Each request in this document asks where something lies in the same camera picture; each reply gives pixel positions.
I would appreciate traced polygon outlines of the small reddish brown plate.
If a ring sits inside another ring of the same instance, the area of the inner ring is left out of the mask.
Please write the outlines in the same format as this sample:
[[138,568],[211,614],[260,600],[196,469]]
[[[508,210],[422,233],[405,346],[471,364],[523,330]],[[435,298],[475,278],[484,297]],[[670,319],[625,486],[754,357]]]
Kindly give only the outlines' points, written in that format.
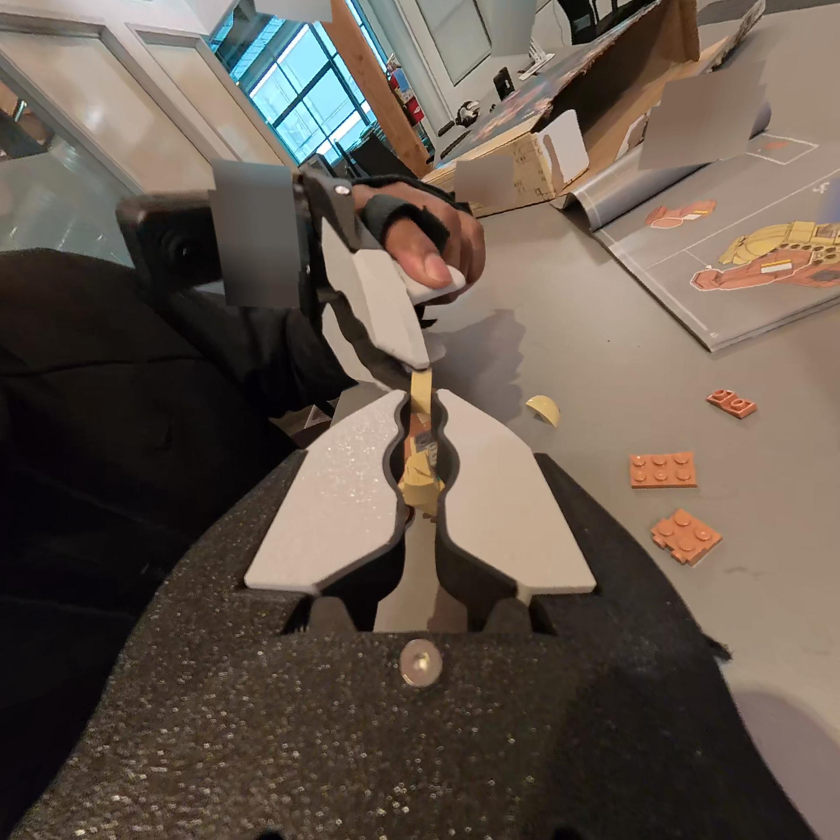
[[724,413],[743,419],[758,410],[755,402],[741,398],[738,393],[732,390],[717,390],[707,396],[707,402]]

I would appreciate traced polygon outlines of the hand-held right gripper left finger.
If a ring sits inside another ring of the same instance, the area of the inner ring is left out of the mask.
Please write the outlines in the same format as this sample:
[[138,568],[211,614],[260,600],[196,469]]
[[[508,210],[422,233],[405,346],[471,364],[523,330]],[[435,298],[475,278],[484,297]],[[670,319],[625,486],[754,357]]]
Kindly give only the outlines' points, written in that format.
[[391,455],[408,394],[394,390],[331,427],[301,466],[245,573],[251,590],[324,594],[403,539]]

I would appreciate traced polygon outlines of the reddish brown square brick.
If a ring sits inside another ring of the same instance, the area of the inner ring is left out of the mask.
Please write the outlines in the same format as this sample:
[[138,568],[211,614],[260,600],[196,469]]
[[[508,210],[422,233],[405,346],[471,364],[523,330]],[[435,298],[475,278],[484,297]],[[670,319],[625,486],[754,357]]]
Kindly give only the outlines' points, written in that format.
[[722,536],[705,522],[679,508],[659,520],[650,530],[651,539],[674,560],[695,566],[722,541]]

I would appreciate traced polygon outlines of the wooden pillar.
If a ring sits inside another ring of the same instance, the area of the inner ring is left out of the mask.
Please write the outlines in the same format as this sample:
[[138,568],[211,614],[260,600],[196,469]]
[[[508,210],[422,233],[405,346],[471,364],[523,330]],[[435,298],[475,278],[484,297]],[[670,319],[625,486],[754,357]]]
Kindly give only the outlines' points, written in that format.
[[393,95],[385,73],[344,1],[331,1],[324,28],[389,140],[396,156],[417,177],[429,172],[427,150]]

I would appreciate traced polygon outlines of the person's left hand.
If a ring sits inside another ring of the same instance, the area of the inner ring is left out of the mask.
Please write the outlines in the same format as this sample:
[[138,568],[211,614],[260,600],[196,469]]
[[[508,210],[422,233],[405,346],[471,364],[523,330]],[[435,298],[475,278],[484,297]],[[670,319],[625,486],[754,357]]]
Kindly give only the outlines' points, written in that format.
[[355,181],[352,187],[355,210],[362,215],[377,196],[392,196],[435,216],[448,232],[446,242],[437,245],[411,217],[397,217],[387,223],[384,234],[376,235],[386,252],[405,273],[422,286],[444,288],[456,268],[469,287],[482,275],[487,261],[485,231],[481,223],[450,196],[415,178],[372,177]]

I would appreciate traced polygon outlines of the red fire extinguisher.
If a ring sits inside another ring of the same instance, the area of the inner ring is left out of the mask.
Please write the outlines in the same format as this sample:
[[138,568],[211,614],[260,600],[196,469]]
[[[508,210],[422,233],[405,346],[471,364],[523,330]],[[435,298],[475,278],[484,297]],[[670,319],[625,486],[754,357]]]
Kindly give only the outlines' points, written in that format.
[[420,125],[424,119],[424,112],[395,53],[391,53],[386,61],[385,74],[394,95],[406,113],[409,123],[414,128]]

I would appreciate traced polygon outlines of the tan and brown brick model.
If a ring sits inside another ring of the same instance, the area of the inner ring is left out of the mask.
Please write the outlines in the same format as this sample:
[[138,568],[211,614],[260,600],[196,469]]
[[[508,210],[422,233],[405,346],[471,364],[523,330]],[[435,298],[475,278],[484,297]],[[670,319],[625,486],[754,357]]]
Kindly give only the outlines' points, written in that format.
[[405,504],[417,516],[435,522],[445,483],[438,474],[438,441],[428,413],[411,413],[403,448],[404,468],[398,482]]

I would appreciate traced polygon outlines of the person's left forearm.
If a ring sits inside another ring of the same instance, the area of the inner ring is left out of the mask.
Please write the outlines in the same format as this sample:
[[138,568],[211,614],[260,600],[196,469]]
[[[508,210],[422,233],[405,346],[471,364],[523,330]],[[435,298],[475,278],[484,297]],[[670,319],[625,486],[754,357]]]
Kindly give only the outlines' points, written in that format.
[[298,309],[229,308],[190,295],[196,346],[264,417],[330,403],[355,387]]

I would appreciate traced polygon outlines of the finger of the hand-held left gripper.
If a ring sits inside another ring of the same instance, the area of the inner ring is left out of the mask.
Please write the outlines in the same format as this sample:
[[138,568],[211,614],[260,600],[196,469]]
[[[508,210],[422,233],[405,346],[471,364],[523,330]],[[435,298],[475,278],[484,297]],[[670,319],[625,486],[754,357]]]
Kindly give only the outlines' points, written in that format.
[[410,371],[373,345],[364,325],[345,301],[329,304],[329,347],[343,371],[358,383],[370,383],[380,389],[410,387]]
[[392,258],[380,249],[352,253],[327,219],[321,250],[329,286],[346,299],[369,344],[410,370],[428,368],[423,331]]

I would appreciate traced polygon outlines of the black office chair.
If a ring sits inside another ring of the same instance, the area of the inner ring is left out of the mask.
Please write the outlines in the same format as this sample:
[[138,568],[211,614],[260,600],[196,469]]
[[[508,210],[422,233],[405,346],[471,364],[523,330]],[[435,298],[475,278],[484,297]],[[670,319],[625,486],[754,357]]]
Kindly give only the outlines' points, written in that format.
[[310,155],[310,162],[313,161],[325,165],[328,173],[347,180],[387,175],[414,178],[414,173],[372,133],[353,147],[327,142],[323,150]]

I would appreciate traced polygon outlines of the brown cardboard box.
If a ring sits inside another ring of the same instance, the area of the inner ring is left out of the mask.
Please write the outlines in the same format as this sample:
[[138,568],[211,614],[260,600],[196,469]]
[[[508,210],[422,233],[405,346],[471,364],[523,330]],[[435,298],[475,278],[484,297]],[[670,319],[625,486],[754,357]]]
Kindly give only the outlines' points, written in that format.
[[765,8],[748,2],[733,35],[700,49],[696,2],[652,3],[507,96],[423,180],[451,193],[457,162],[500,157],[512,162],[512,199],[473,202],[474,215],[567,207],[574,193],[638,150],[642,122],[666,84],[719,68]]

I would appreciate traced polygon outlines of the reddish brown flat plate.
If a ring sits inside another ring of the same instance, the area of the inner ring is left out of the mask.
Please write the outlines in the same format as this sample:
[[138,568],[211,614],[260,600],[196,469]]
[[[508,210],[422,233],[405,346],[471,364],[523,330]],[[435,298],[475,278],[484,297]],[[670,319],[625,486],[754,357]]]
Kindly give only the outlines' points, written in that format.
[[693,452],[630,455],[629,483],[633,489],[697,488]]

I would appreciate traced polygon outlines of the grey instruction booklet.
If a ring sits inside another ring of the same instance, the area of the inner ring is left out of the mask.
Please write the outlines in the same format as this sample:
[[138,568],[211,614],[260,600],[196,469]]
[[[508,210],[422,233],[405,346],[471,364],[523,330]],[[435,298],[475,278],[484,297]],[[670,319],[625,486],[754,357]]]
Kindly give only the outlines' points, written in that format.
[[700,166],[640,170],[626,153],[551,204],[716,352],[838,304],[838,141],[766,130]]

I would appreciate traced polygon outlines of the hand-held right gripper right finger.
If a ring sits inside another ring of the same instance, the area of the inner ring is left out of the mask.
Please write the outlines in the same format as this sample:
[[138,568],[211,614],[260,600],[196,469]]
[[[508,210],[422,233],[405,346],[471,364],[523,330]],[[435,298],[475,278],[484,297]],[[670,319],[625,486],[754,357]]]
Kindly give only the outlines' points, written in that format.
[[595,577],[536,455],[453,392],[434,394],[437,575],[460,601],[587,594]]

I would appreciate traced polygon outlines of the grey desk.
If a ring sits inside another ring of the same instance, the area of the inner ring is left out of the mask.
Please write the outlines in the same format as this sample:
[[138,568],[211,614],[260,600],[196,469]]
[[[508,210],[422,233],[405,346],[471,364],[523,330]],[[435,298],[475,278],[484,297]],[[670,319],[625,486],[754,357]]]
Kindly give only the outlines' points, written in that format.
[[[539,756],[492,837],[838,838],[838,305],[703,350],[579,213],[485,222],[475,292],[440,311],[441,376],[570,472],[564,512],[601,590],[549,606],[523,654],[452,636]],[[732,390],[737,419],[707,396]],[[554,428],[526,407],[561,412]],[[697,488],[633,489],[630,455],[693,452]],[[682,508],[722,536],[695,566],[651,539]]]

